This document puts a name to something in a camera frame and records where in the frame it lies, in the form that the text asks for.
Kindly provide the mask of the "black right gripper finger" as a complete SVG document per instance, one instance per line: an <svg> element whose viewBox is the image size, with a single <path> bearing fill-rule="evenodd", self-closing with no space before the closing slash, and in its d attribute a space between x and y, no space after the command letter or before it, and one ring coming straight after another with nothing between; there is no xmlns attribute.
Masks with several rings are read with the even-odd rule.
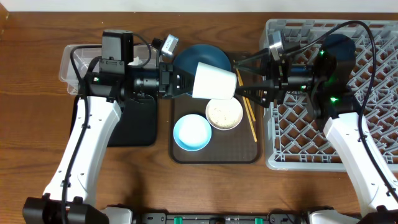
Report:
<svg viewBox="0 0 398 224"><path fill-rule="evenodd" d="M235 90L235 94L244 96L255 104L268 108L270 103L275 100L274 83L266 80L252 85L239 86Z"/></svg>
<svg viewBox="0 0 398 224"><path fill-rule="evenodd" d="M266 77L270 73L269 49L262 49L233 63L233 68Z"/></svg>

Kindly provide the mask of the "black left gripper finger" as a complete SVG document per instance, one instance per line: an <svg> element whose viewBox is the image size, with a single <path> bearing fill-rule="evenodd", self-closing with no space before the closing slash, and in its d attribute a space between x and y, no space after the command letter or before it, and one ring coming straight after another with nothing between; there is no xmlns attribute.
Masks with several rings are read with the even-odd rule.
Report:
<svg viewBox="0 0 398 224"><path fill-rule="evenodd" d="M179 75L180 75L180 79L181 81L183 81L184 83L193 83L195 80L195 74L191 73L191 72L187 72L182 68L178 68L179 69Z"/></svg>
<svg viewBox="0 0 398 224"><path fill-rule="evenodd" d="M193 82L184 82L178 85L178 92L180 94L188 94L192 96Z"/></svg>

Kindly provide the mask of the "cream white cup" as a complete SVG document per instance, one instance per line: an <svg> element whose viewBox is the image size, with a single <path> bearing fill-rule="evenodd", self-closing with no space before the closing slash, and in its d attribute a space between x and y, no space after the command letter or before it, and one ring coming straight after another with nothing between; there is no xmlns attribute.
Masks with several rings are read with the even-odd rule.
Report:
<svg viewBox="0 0 398 224"><path fill-rule="evenodd" d="M235 94L237 76L202 62L198 63L192 97L200 99L230 100Z"/></svg>

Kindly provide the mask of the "white paper napkin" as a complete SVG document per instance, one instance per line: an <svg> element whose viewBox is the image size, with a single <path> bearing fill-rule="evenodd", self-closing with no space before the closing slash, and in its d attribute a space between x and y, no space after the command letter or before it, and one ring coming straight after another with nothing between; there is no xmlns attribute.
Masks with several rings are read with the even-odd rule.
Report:
<svg viewBox="0 0 398 224"><path fill-rule="evenodd" d="M139 57L135 57L132 62L128 63L129 66L141 65L143 61Z"/></svg>

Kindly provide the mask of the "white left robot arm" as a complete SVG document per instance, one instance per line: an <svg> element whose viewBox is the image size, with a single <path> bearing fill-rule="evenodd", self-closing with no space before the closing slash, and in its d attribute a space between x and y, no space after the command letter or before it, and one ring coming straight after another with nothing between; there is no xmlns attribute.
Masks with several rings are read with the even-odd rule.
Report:
<svg viewBox="0 0 398 224"><path fill-rule="evenodd" d="M129 208L94 207L96 183L109 139L127 99L174 98L193 89L194 76L171 63L156 63L149 82L136 72L146 63L131 65L134 38L127 30L104 30L101 55L93 58L85 75L70 62L78 80L75 124L62 160L40 198L29 197L22 209L26 223L133 223Z"/></svg>

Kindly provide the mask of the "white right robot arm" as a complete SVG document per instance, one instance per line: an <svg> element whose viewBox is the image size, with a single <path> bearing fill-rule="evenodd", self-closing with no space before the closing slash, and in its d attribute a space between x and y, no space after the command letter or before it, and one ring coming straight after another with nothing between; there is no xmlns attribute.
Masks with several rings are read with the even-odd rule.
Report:
<svg viewBox="0 0 398 224"><path fill-rule="evenodd" d="M280 32L268 37L269 46L234 63L234 68L263 77L236 94L265 108L282 103L289 91L305 93L307 113L338 153L354 186L361 218L319 208L307 213L307 223L397 223L397 179L373 141L360 103L348 86L355 66L355 44L343 34L323 39L312 65L296 65L299 43L286 43Z"/></svg>

